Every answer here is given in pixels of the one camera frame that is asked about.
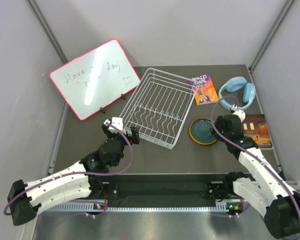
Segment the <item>whiteboard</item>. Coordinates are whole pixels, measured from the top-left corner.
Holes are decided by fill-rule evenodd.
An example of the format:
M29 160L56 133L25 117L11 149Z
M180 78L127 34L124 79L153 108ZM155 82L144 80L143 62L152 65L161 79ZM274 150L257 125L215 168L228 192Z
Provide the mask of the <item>whiteboard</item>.
M80 120L95 114L140 83L118 40L111 39L50 73Z

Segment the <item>book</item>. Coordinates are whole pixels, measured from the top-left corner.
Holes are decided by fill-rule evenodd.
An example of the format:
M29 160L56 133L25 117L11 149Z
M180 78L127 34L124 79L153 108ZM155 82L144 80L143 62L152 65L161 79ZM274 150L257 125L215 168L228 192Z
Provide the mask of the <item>book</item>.
M246 114L242 129L243 134L251 137L260 149L271 150L273 148L264 114Z
M218 101L218 94L212 82L210 74L195 76L189 81L192 85L192 91L195 94L194 99L197 105L209 104Z

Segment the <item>dish rack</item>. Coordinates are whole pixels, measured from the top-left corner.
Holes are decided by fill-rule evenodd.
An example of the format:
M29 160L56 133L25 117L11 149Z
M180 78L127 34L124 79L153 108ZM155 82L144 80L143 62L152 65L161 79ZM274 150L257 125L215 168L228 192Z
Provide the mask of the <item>dish rack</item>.
M198 90L189 81L148 68L120 114L125 130L131 134L130 128L137 127L141 139L172 149Z

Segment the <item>white wall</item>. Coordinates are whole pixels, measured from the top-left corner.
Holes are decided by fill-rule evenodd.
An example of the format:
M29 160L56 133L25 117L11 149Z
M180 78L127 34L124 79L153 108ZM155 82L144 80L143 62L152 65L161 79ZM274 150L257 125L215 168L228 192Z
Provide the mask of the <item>white wall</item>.
M255 78L282 163L300 187L300 0L257 65Z
M12 183L47 170L64 103L49 72L61 64L26 1L0 1L0 240L24 227L3 214Z
M134 66L251 65L285 0L36 0L69 60L118 38Z

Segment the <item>headphones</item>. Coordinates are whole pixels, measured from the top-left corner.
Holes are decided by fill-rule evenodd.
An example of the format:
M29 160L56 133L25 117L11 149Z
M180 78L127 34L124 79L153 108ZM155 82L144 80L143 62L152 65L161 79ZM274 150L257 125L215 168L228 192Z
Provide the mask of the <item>headphones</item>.
M221 99L222 92L226 89L227 92L233 93L236 92L244 87L243 92L243 102L246 103L245 106L238 106L237 109L239 110L246 110L250 107L252 102L254 101L256 97L256 87L253 83L248 83L247 80L243 76L236 76L231 78L229 81L227 81L219 90L218 97ZM224 107L227 110L231 110L232 104L228 103L225 99L220 102L222 107Z

